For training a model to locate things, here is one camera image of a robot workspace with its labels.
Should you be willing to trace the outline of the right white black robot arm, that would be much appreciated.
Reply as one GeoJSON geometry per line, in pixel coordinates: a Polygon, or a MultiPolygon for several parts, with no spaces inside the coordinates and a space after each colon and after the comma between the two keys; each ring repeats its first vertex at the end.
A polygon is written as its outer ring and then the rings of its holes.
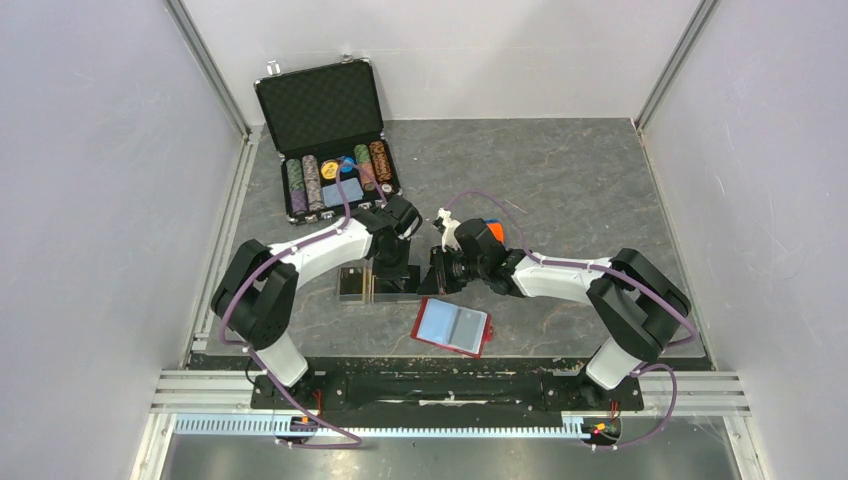
{"type": "Polygon", "coordinates": [[[609,337],[577,382],[580,400],[591,408],[606,406],[627,376],[675,345],[679,328],[696,333],[687,295],[637,250],[596,260],[556,258],[506,247],[480,218],[458,222],[443,211],[434,226],[441,242],[430,251],[419,294],[450,295],[480,281],[502,296],[558,298],[595,309],[609,337]]]}

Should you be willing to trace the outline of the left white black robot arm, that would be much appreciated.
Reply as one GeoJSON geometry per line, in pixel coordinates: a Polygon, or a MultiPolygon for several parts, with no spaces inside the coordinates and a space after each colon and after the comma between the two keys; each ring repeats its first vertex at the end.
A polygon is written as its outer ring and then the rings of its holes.
{"type": "Polygon", "coordinates": [[[210,310],[232,331],[232,344],[244,347],[276,380],[275,392],[290,407],[306,405],[314,394],[308,363],[288,329],[299,288],[346,263],[370,259],[396,279],[408,269],[419,211],[394,196],[383,205],[355,208],[332,225],[299,239],[264,245],[241,244],[210,300],[210,310]]]}

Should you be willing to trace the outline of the red leather card holder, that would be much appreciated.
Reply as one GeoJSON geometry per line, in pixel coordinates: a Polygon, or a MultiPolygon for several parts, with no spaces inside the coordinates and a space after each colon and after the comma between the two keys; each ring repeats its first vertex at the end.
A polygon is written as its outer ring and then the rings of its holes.
{"type": "Polygon", "coordinates": [[[492,339],[491,315],[436,298],[421,300],[410,337],[472,358],[480,358],[492,339]]]}

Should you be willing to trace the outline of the clear box with black cards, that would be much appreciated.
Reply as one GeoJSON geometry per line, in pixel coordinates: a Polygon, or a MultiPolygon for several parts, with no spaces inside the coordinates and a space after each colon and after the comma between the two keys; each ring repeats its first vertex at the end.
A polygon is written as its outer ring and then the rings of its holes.
{"type": "Polygon", "coordinates": [[[338,270],[336,294],[340,302],[351,304],[415,302],[420,282],[419,265],[409,265],[395,280],[378,277],[368,266],[343,266],[338,270]]]}

